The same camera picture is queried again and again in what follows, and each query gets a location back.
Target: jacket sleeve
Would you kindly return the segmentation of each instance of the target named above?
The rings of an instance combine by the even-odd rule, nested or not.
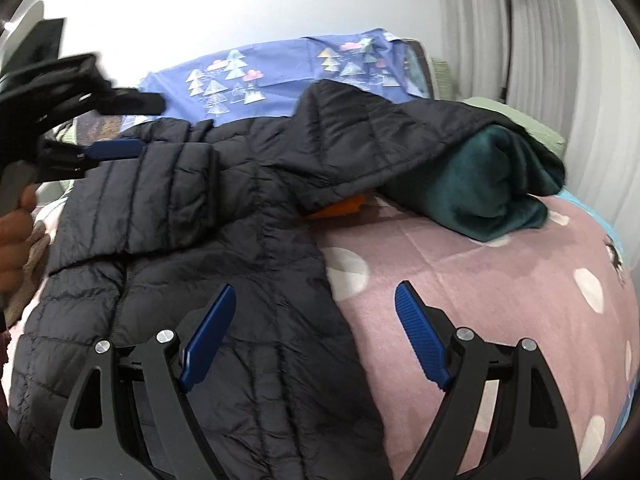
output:
[[[301,213],[309,214],[381,186],[491,123],[519,128],[500,114],[462,103],[420,99],[396,105],[322,80],[305,91],[277,142],[263,151],[263,165],[281,173]]]

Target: human hand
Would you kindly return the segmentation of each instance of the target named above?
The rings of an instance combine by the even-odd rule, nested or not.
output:
[[[29,186],[22,194],[20,207],[0,218],[0,294],[11,294],[22,284],[22,266],[31,249],[27,243],[33,230],[31,212],[35,207],[35,188]]]

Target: jacket zipper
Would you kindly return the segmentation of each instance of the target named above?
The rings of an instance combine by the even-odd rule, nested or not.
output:
[[[113,322],[111,323],[111,331],[109,333],[109,339],[113,338],[113,334],[118,327],[120,322],[120,318],[122,317],[122,307],[124,306],[124,300],[127,297],[127,293],[129,291],[129,282],[131,281],[132,270],[129,263],[125,266],[125,277],[124,277],[124,285],[122,287],[122,294],[118,298],[118,303],[116,303],[116,312],[113,314]]]

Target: black puffer jacket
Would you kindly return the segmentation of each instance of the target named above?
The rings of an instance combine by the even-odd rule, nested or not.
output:
[[[513,126],[466,105],[397,106],[322,81],[292,118],[218,128],[162,119],[128,130],[149,143],[142,158],[103,164],[66,204],[52,276],[18,343],[12,427],[49,465],[89,349],[104,338],[145,342],[229,282],[236,317],[189,396],[229,476],[390,479],[353,335],[301,215],[379,186],[492,122]],[[167,469],[143,394],[138,405],[149,451]]]

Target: polka dot bed sheet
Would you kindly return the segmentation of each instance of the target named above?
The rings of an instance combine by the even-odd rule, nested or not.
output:
[[[567,405],[585,474],[620,433],[638,380],[640,323],[616,245],[579,202],[543,198],[548,221],[480,243],[372,197],[357,215],[316,221],[334,298],[351,325],[385,424],[395,478],[417,452],[442,401],[394,311],[410,280],[457,326],[509,345],[538,341]],[[476,466],[497,383],[487,383],[463,469]]]

